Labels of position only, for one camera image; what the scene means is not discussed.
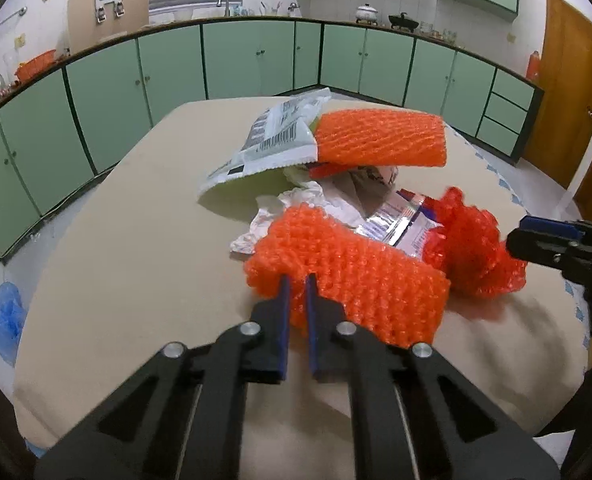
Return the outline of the orange foam net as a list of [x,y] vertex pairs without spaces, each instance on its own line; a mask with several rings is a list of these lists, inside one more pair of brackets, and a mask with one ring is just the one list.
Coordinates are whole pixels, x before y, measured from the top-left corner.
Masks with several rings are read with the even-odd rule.
[[322,115],[314,138],[324,164],[442,167],[447,162],[444,122],[415,110],[334,110]]
[[290,325],[307,333],[306,278],[323,297],[343,305],[346,318],[386,344],[409,348],[434,341],[449,296],[445,273],[399,249],[369,240],[313,209],[288,212],[270,226],[244,263],[259,296],[290,281]]

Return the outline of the white cooking pot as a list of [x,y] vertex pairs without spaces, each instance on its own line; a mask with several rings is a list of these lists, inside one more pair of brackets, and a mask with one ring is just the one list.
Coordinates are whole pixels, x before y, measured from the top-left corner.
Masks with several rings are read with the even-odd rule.
[[362,6],[357,6],[354,18],[357,23],[374,25],[378,23],[378,11],[373,6],[370,6],[369,3],[365,3]]

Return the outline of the orange plastic basket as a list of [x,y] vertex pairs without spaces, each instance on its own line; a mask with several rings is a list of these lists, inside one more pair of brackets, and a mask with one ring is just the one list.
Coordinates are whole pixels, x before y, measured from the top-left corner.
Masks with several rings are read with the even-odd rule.
[[55,49],[47,50],[27,62],[20,63],[15,72],[16,79],[21,84],[31,81],[55,63]]

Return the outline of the black wok pan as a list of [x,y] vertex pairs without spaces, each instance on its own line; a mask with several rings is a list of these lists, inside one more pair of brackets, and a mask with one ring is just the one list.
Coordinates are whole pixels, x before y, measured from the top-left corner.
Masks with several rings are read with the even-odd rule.
[[408,32],[415,32],[420,23],[408,18],[407,14],[401,12],[400,14],[389,14],[389,24],[392,29],[407,30]]

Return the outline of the brown cardboard box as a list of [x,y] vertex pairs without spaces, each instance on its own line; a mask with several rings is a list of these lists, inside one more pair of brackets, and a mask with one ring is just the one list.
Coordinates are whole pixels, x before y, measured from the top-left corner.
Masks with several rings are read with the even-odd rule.
[[149,22],[148,0],[68,0],[69,52],[137,32]]

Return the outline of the red blue snack wrapper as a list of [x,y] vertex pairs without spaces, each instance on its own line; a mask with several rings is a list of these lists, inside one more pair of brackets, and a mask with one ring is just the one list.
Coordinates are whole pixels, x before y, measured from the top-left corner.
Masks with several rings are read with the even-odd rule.
[[427,196],[400,190],[389,192],[356,233],[422,259],[428,233],[438,226]]

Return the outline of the white green snack bag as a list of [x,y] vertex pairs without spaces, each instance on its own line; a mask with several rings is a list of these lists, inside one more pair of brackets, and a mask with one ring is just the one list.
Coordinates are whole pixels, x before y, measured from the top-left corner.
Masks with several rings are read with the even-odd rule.
[[250,127],[244,145],[208,174],[198,196],[268,170],[317,162],[319,147],[314,132],[330,99],[331,90],[323,88],[292,96],[265,110]]

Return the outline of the white tissue paper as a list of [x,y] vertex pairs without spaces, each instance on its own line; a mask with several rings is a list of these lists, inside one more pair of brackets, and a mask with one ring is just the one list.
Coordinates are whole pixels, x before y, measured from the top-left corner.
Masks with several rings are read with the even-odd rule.
[[268,235],[270,226],[293,210],[313,209],[352,230],[366,218],[356,192],[345,191],[328,179],[307,181],[277,196],[261,195],[256,203],[257,212],[247,231],[230,243],[229,249],[234,255],[253,255],[258,242]]

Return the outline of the wall towel rail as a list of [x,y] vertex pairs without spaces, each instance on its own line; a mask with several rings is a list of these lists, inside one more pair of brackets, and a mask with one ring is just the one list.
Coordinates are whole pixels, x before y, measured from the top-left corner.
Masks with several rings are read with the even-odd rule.
[[7,22],[14,20],[14,18],[22,18],[28,11],[28,6],[22,6],[18,10],[14,11],[12,14],[4,18],[0,21],[0,28],[5,25]]

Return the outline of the blue plastic bag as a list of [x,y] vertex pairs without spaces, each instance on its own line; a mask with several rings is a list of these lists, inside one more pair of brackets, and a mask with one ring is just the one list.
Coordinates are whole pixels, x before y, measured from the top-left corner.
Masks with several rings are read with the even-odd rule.
[[9,366],[17,359],[27,317],[19,289],[11,282],[0,285],[0,357]]

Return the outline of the brown wooden door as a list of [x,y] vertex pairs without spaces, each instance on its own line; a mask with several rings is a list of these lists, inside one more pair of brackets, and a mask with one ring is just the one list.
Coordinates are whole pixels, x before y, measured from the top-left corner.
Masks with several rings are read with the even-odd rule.
[[592,21],[565,0],[546,0],[538,86],[543,97],[523,157],[566,188],[592,136]]

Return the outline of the crumpled red mesh net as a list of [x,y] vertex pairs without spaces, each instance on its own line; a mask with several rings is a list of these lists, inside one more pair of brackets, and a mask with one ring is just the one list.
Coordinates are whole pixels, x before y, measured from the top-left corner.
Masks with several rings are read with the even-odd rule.
[[490,211],[464,203],[464,193],[456,186],[430,206],[437,226],[426,235],[422,260],[444,272],[455,292],[490,299],[526,285],[527,263],[506,250]]

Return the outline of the green lower kitchen cabinets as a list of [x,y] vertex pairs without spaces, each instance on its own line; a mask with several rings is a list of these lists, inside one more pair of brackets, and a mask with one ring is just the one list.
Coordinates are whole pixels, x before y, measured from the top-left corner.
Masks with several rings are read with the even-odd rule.
[[0,102],[0,259],[178,106],[317,87],[445,118],[517,162],[543,91],[406,32],[305,18],[159,27],[58,62]]

